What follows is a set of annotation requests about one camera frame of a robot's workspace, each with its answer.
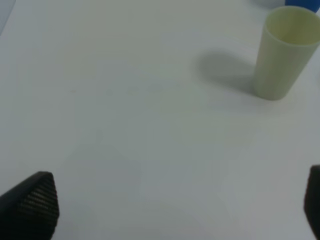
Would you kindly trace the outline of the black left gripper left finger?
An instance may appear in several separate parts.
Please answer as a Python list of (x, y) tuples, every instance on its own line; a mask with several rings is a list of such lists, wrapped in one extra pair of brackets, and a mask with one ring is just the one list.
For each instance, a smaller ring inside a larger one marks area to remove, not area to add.
[(0, 196), (0, 238), (50, 240), (59, 216), (53, 174), (36, 172)]

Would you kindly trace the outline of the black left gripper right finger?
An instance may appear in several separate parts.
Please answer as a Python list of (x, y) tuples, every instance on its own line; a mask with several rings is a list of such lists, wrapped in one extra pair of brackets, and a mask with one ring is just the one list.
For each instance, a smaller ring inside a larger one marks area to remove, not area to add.
[(320, 239), (320, 166), (310, 168), (305, 196), (304, 212), (317, 240)]

